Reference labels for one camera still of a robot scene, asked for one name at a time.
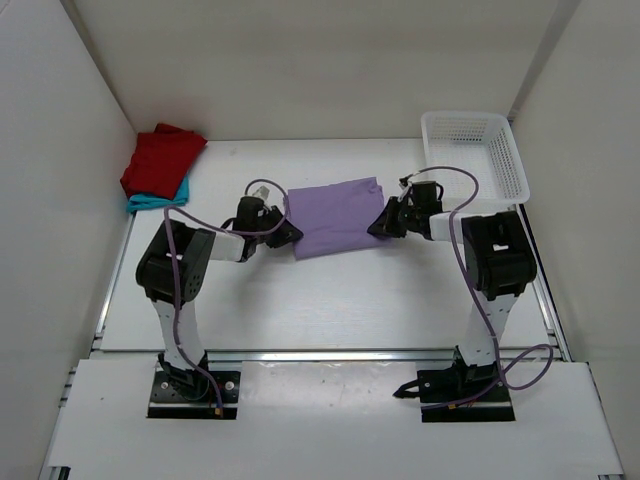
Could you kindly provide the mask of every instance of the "cable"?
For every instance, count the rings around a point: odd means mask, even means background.
[[[282,218],[280,219],[280,221],[273,228],[264,232],[241,232],[236,230],[225,230],[223,228],[216,227],[214,225],[209,225],[208,223],[205,223],[202,220],[194,217],[193,215],[185,212],[181,208],[171,206],[171,205],[164,208],[164,227],[167,233],[167,241],[169,243],[169,252],[171,254],[171,270],[173,271],[173,289],[174,289],[174,295],[173,295],[174,313],[173,313],[173,322],[172,322],[173,342],[176,344],[176,349],[178,350],[178,353],[180,354],[182,359],[195,371],[204,375],[204,377],[209,381],[209,383],[213,387],[213,390],[215,391],[216,404],[218,405],[218,408],[220,409],[221,412],[222,412],[222,394],[220,393],[220,388],[218,387],[218,384],[215,378],[213,378],[213,375],[211,375],[211,373],[209,373],[208,370],[205,370],[204,368],[200,367],[189,358],[187,353],[182,349],[182,344],[180,342],[180,333],[178,332],[178,324],[180,323],[180,297],[182,296],[180,292],[180,270],[178,266],[178,252],[176,248],[175,239],[173,238],[173,232],[171,230],[171,218],[169,217],[169,212],[174,210],[178,213],[181,213],[182,215],[187,217],[189,220],[196,222],[197,224],[202,225],[203,227],[214,232],[234,233],[236,235],[252,236],[252,237],[270,235],[276,230],[278,230],[282,226],[282,224],[286,221],[287,217],[289,216],[289,196],[287,195],[287,192],[285,192],[284,188],[282,188],[277,183],[265,178],[259,178],[251,181],[245,189],[245,195],[249,191],[249,188],[256,183],[268,183],[269,185],[273,185],[274,187],[276,187],[282,193],[283,204],[284,204],[284,215],[282,215]]]
[[[470,172],[463,170],[461,168],[458,167],[449,167],[449,166],[437,166],[437,167],[427,167],[427,168],[423,168],[421,170],[418,170],[415,173],[412,173],[411,175],[408,175],[407,177],[404,177],[403,180],[408,180],[409,178],[418,175],[420,173],[424,173],[424,172],[429,172],[429,171],[433,171],[433,170],[450,170],[453,172],[458,172],[458,173],[462,173],[464,175],[466,175],[467,177],[469,177],[474,184],[474,190],[473,193],[469,196],[469,198],[467,200],[465,200],[464,202],[462,202],[460,205],[458,205],[457,207],[455,207],[452,211],[451,211],[451,215],[449,215],[449,235],[451,237],[451,245],[453,246],[453,253],[456,257],[456,261],[458,263],[458,266],[460,267],[460,272],[462,272],[462,276],[464,278],[464,282],[467,285],[467,289],[469,290],[469,293],[471,294],[471,299],[473,300],[473,303],[475,304],[475,306],[478,308],[478,311],[480,312],[480,316],[482,317],[482,320],[485,323],[485,326],[487,327],[487,330],[489,332],[489,336],[491,337],[491,340],[493,342],[493,349],[495,351],[495,357],[496,357],[496,364],[498,366],[498,378],[496,378],[493,382],[491,382],[489,385],[487,385],[484,389],[482,389],[480,392],[476,393],[475,395],[472,395],[470,397],[466,397],[466,398],[461,398],[459,400],[453,400],[450,402],[444,402],[444,403],[438,403],[435,405],[428,405],[428,406],[424,406],[422,407],[423,410],[432,410],[432,409],[436,409],[436,408],[443,408],[443,407],[448,407],[448,406],[458,406],[458,405],[463,405],[465,403],[470,403],[470,402],[474,402],[477,399],[479,399],[480,397],[482,397],[485,393],[489,392],[489,390],[491,390],[497,383],[502,382],[503,385],[505,387],[507,387],[510,390],[525,390],[533,385],[535,385],[536,383],[538,383],[540,381],[540,379],[542,377],[544,377],[544,375],[549,371],[549,368],[551,368],[551,364],[553,363],[553,347],[549,344],[546,343],[540,343],[538,345],[534,345],[533,347],[529,347],[527,348],[524,352],[520,353],[520,355],[518,355],[516,358],[514,358],[506,367],[502,367],[502,363],[501,363],[501,359],[500,359],[500,344],[498,342],[498,338],[497,338],[497,334],[495,329],[493,328],[493,325],[491,324],[491,320],[489,320],[489,317],[487,316],[487,313],[484,311],[484,309],[482,308],[482,304],[480,303],[480,299],[478,298],[478,294],[476,293],[476,290],[473,286],[473,281],[471,280],[471,277],[469,276],[469,273],[467,272],[466,266],[464,264],[464,261],[462,260],[462,254],[460,253],[460,248],[458,247],[458,242],[456,240],[456,233],[455,233],[455,228],[454,228],[454,219],[455,216],[467,205],[469,205],[471,202],[473,202],[473,200],[475,200],[475,198],[478,196],[478,191],[480,190],[480,184],[478,182],[478,179]],[[511,370],[518,362],[520,362],[524,357],[526,357],[527,355],[529,355],[532,352],[535,352],[536,350],[544,350],[547,349],[549,350],[549,357],[547,358],[547,363],[545,364],[544,368],[542,369],[542,371],[530,382],[524,384],[524,385],[518,385],[518,386],[514,386],[511,385],[508,381],[507,381],[507,377],[506,374],[509,372],[509,370]]]
[[[438,192],[438,201],[440,201],[442,200],[442,197],[444,197],[444,186],[436,182],[436,188],[440,189],[440,191]]]
[[[229,228],[229,225],[231,225],[233,222],[236,221],[235,217],[231,217],[231,218],[227,218],[222,225],[220,225],[220,228]]]

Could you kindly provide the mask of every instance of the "white wall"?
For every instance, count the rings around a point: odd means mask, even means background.
[[[135,136],[57,1],[0,4],[0,479],[31,480],[88,353]]]
[[[583,0],[515,123],[560,318],[630,479],[640,478],[639,45],[640,2]]]
[[[136,130],[226,140],[419,137],[427,110],[506,115],[556,2],[76,0]]]

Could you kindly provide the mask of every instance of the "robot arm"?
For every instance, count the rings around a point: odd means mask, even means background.
[[[433,181],[402,185],[403,194],[389,199],[369,233],[402,238],[410,231],[427,240],[450,242],[450,213],[442,211],[441,196],[437,195],[439,185]],[[454,217],[453,230],[456,242],[464,244],[467,276],[472,288],[482,294],[478,295],[480,306],[499,341],[513,305],[537,273],[520,218],[513,211],[492,216],[459,214]],[[438,377],[444,389],[455,390],[450,392],[453,399],[480,391],[498,377],[494,340],[475,303],[465,337],[456,346],[454,363]],[[434,383],[438,381],[431,382],[432,387],[438,388]],[[417,395],[401,388],[396,396]]]
[[[192,362],[208,370],[207,355],[200,342],[196,324],[195,298],[200,292],[210,260],[246,262],[259,244],[279,248],[302,238],[302,232],[288,220],[268,235],[282,220],[277,207],[266,203],[268,190],[261,187],[241,198],[236,216],[230,220],[241,234],[195,229],[171,220],[180,273],[180,322],[177,325],[180,346]],[[160,366],[171,385],[185,398],[200,398],[207,390],[207,379],[193,369],[178,351],[173,334],[175,315],[173,269],[165,225],[158,228],[136,270],[136,281],[144,287],[156,309],[165,351],[158,355]]]

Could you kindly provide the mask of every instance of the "metal frame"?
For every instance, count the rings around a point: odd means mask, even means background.
[[[102,309],[100,310],[100,317],[98,317],[98,324],[96,325],[96,334],[99,334],[104,330],[104,322],[107,319],[107,315],[109,314],[109,306],[111,305],[111,299],[113,298],[113,292],[116,288],[116,283],[118,282],[118,277],[120,276],[120,269],[122,268],[122,262],[124,260],[124,255],[127,251],[127,245],[129,244],[129,237],[131,236],[131,231],[133,230],[133,222],[135,221],[135,214],[129,217],[127,222],[127,229],[122,239],[122,243],[120,244],[120,248],[118,250],[118,255],[116,257],[116,264],[111,272],[111,279],[109,280],[109,286],[107,287],[107,293],[104,297],[104,302],[102,302]]]
[[[524,351],[523,348],[501,349],[504,360],[512,360]],[[105,352],[95,349],[90,359],[99,357],[123,358],[140,355],[156,355],[159,351],[127,351]],[[241,350],[207,350],[210,362],[450,362],[453,349],[433,350],[307,350],[307,351],[241,351]],[[531,356],[525,361],[535,362],[541,357]],[[554,349],[554,360],[562,360],[562,354]]]
[[[533,232],[531,230],[531,225],[529,224],[529,220],[527,218],[526,210],[522,205],[518,205],[516,207],[516,210],[526,226],[525,233],[527,235],[527,240],[529,240],[529,245],[531,245],[531,248],[533,249],[536,257],[538,276],[533,281],[533,291],[536,294],[536,298],[538,299],[538,306],[540,307],[540,311],[542,312],[542,316],[544,318],[545,324],[547,325],[547,328],[553,332],[553,336],[555,337],[558,348],[560,349],[560,353],[562,354],[562,359],[565,362],[571,362],[573,360],[571,358],[569,345],[567,344],[567,339],[564,335],[564,331],[562,330],[558,312],[556,311],[555,305],[553,303],[551,291],[549,290],[549,284],[547,283],[547,277],[544,273],[544,267],[542,266],[540,252],[538,252],[538,248],[533,237]]]

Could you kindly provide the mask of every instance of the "white platform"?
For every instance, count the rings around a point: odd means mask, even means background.
[[[155,359],[78,368],[50,457],[70,480],[518,479],[621,473],[584,364],[555,363],[514,392],[516,421],[422,424],[391,397],[413,363],[259,364],[242,370],[235,421],[145,417]],[[540,364],[510,374],[531,378]]]
[[[296,188],[376,176],[386,198],[399,192],[398,178],[424,165],[418,139],[210,142],[190,175],[187,210],[220,225],[234,216],[245,185],[259,177]],[[271,200],[277,198],[273,192]],[[160,210],[136,216],[104,350],[163,349],[155,310],[134,275],[161,222]],[[298,262],[290,246],[259,250],[246,264],[210,263],[196,300],[205,348],[451,348],[466,328],[471,300],[449,244],[412,235],[386,248]],[[547,340],[529,286],[502,345]]]

